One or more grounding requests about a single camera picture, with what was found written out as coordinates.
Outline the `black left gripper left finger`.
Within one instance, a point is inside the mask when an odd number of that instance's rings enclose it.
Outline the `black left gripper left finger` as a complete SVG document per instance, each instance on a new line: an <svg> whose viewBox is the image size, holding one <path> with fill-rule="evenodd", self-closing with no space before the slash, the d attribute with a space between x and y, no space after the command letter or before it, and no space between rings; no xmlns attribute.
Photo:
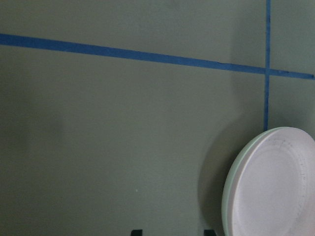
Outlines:
<svg viewBox="0 0 315 236"><path fill-rule="evenodd" d="M142 236L142 229L135 229L131 231L131 236Z"/></svg>

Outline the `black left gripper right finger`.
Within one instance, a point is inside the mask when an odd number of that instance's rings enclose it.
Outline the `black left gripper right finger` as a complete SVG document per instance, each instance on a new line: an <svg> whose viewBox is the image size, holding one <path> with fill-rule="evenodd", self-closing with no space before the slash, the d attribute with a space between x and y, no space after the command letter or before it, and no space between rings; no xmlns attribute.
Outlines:
<svg viewBox="0 0 315 236"><path fill-rule="evenodd" d="M217 236L216 232L212 229L204 230L203 235L204 236Z"/></svg>

